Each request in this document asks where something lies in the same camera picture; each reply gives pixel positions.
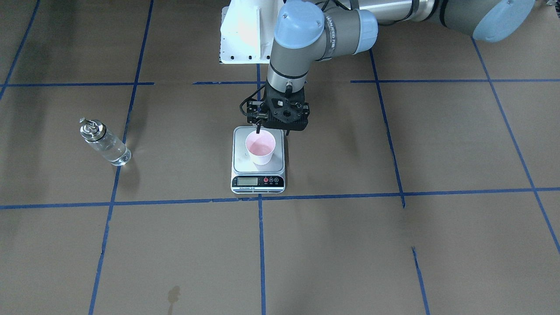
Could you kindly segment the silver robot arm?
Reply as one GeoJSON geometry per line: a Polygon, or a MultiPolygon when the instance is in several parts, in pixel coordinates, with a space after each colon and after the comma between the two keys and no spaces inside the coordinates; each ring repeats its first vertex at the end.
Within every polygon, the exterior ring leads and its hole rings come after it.
{"type": "Polygon", "coordinates": [[[303,131],[310,108],[304,84],[315,61],[369,50],[379,26],[434,21],[475,40],[498,42],[526,20],[533,0],[328,0],[322,5],[287,0],[274,28],[263,100],[247,97],[239,106],[247,122],[303,131]]]}

